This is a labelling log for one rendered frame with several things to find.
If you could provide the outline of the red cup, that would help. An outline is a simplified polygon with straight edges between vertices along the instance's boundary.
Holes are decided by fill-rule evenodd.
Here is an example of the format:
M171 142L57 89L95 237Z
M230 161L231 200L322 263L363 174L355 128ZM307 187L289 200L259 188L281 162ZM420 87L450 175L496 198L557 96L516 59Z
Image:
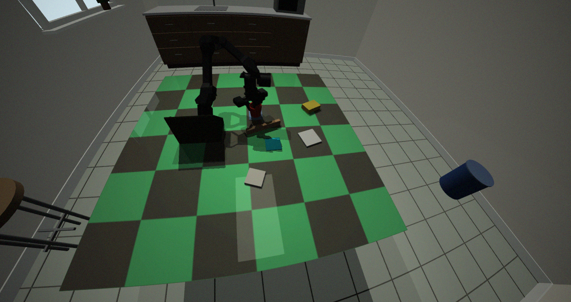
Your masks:
M256 106L255 109L253 108L252 103L250 103L249 106L250 106L251 117L257 118L261 115L262 103L260 103L258 106Z

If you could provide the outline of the brown wooden bar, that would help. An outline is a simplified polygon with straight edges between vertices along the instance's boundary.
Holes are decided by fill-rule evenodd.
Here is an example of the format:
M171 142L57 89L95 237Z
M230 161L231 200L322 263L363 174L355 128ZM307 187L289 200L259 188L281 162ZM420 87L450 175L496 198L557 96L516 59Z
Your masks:
M245 130L246 130L247 135L251 135L252 133L262 131L262 130L265 130L268 128L272 128L272 127L275 127L278 125L280 125L280 119L276 119L276 120L269 121L266 123L262 123L262 124L259 124L256 126L252 126L252 127L246 128Z

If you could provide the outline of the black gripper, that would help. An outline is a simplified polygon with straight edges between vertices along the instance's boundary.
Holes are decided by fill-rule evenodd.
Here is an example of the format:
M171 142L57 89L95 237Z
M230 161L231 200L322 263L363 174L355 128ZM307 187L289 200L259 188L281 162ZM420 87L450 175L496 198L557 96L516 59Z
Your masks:
M249 100L248 100L248 95L249 95L250 92L254 93L254 92L257 90L258 93L263 93L263 92L264 92L264 93L265 93L265 97L268 97L268 95L269 95L269 93L268 93L265 89L263 89L263 88L260 88L260 89L258 89L257 87L254 87L254 88L246 88L245 85L244 85L244 89L245 89L245 93L244 93L245 97L241 98L240 96L237 96L237 97L234 98L233 103L235 103L238 108L240 108L240 107L242 107L242 106L247 106L247 108L248 108L249 111L250 111L250 106L249 106L249 105L250 105L250 102L249 102Z

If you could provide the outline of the yellow rectangular block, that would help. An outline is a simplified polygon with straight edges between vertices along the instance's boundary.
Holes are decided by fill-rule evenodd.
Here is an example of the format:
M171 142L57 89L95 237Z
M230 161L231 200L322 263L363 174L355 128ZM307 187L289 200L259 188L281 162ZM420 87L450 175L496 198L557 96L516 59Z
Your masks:
M320 109L320 107L321 107L320 103L316 102L314 99L306 103L302 103L302 109L306 111L308 114Z

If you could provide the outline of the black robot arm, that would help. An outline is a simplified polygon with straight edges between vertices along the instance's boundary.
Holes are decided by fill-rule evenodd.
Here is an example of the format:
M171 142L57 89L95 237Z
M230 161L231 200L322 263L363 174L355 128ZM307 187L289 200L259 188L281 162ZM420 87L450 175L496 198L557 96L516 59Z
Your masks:
M243 71L240 74L240 78L244 78L246 88L254 88L256 86L256 79L260 87L271 88L271 74L260 73L255 60L249 56L245 56L245 54L240 52L240 50L225 37L205 34L199 38L199 44L203 56L203 83L200 88L200 94L194 100L194 102L198 103L198 116L213 115L212 104L217 96L217 88L212 85L212 55L214 50L225 48L244 66L247 73ZM255 106L258 106L265 100L265 93L258 93L257 90L254 93L250 92L248 100L254 103Z

